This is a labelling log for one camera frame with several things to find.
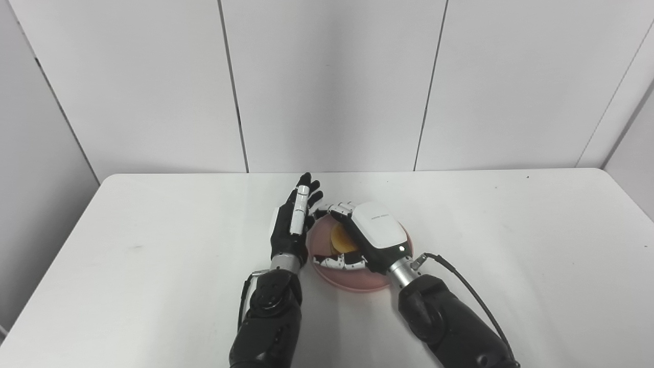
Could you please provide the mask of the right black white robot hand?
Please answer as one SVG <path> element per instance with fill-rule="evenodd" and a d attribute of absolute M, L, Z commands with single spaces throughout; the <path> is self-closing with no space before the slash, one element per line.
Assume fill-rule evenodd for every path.
<path fill-rule="evenodd" d="M 381 203 L 324 205 L 318 208 L 315 218 L 325 215 L 343 226 L 356 248 L 339 255 L 315 255 L 312 258 L 315 265 L 343 271 L 367 268 L 385 275 L 397 261 L 412 259 L 406 231 Z"/>

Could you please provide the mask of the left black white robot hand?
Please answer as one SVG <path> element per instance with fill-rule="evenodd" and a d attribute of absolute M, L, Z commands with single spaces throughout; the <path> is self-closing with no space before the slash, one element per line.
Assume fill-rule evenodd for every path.
<path fill-rule="evenodd" d="M 311 173 L 303 174 L 288 199 L 276 212 L 276 220 L 270 237 L 271 258 L 288 254 L 295 256 L 303 265 L 308 258 L 306 238 L 315 223 L 312 212 L 324 193 L 320 182 Z"/>

